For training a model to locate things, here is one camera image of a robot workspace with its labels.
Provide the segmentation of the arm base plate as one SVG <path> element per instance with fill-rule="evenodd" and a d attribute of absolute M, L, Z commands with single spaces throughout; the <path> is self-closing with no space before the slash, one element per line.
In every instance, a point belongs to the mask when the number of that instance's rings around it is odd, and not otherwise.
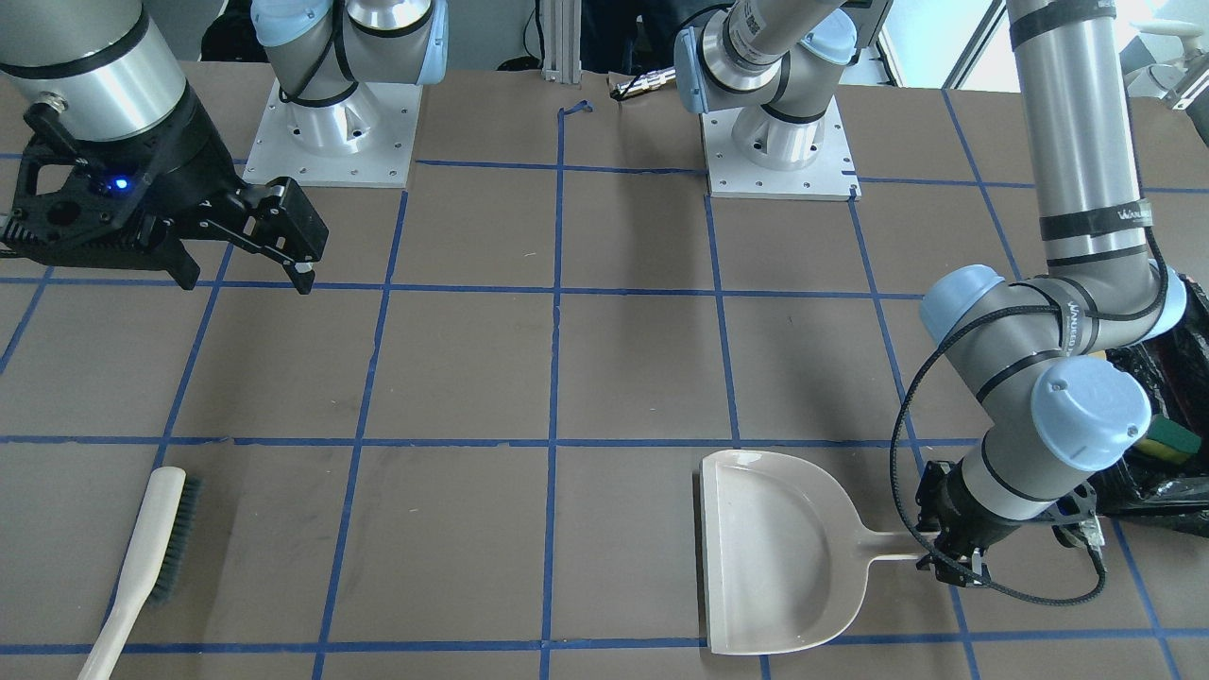
<path fill-rule="evenodd" d="M 721 198 L 861 198 L 841 108 L 808 123 L 774 119 L 760 106 L 701 113 L 708 194 Z"/>
<path fill-rule="evenodd" d="M 404 189 L 409 184 L 423 87 L 360 83 L 345 102 L 308 108 L 272 87 L 247 152 L 243 179 L 291 177 L 305 188 Z"/>

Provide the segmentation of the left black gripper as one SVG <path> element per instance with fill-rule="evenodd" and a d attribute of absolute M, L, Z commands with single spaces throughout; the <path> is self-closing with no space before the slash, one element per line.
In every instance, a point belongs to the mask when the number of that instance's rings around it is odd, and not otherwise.
<path fill-rule="evenodd" d="M 929 461 L 918 490 L 920 534 L 937 534 L 931 553 L 935 577 L 941 582 L 964 582 L 965 587 L 987 587 L 993 581 L 985 552 L 1014 534 L 1024 521 L 1005 519 L 973 499 L 964 483 L 962 468 L 949 461 Z M 964 575 L 964 569 L 971 575 Z"/>

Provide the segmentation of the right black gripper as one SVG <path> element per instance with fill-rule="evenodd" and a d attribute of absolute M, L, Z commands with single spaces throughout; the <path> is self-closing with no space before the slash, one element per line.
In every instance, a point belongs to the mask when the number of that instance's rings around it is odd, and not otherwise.
<path fill-rule="evenodd" d="M 82 142 L 50 93 L 27 108 L 33 129 L 2 221 L 2 253 L 54 267 L 162 271 L 193 290 L 189 240 L 222 241 L 280 264 L 314 289 L 329 230 L 297 181 L 244 181 L 212 116 L 186 86 L 152 129 Z"/>

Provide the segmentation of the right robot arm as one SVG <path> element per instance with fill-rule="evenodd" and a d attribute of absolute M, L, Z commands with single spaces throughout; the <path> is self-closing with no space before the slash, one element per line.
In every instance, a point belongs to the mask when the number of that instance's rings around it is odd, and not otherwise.
<path fill-rule="evenodd" d="M 141 1 L 5 1 L 2 75 L 30 142 L 2 217 L 2 257 L 47 267 L 163 272 L 185 290 L 190 241 L 221 241 L 316 283 L 329 230 L 305 184 L 403 185 L 413 104 L 449 69 L 445 1 L 253 1 L 274 70 L 261 129 L 287 159 L 238 174 Z"/>

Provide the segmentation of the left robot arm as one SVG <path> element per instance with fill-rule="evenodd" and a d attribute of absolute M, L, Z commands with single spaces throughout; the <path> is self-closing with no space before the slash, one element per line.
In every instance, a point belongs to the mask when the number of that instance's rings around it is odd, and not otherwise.
<path fill-rule="evenodd" d="M 1030 136 L 1047 273 L 1006 282 L 968 265 L 920 304 L 935 350 L 901 400 L 889 478 L 902 534 L 872 531 L 825 469 L 781 453 L 713 453 L 701 473 L 711 584 L 739 564 L 782 567 L 781 538 L 821 578 L 864 577 L 877 560 L 912 560 L 945 584 L 1007 593 L 984 567 L 988 548 L 1028 521 L 1069 528 L 1099 580 L 1101 546 L 1088 479 L 1117 463 L 1149 428 L 1151 404 L 1130 374 L 1100 361 L 1169 332 L 1182 286 L 1156 244 L 1136 181 L 1130 113 L 1113 44 L 1111 1 L 1011 1 L 1010 35 Z M 924 469 L 907 513 L 897 446 L 929 370 L 949 361 L 993 419 L 958 462 Z"/>

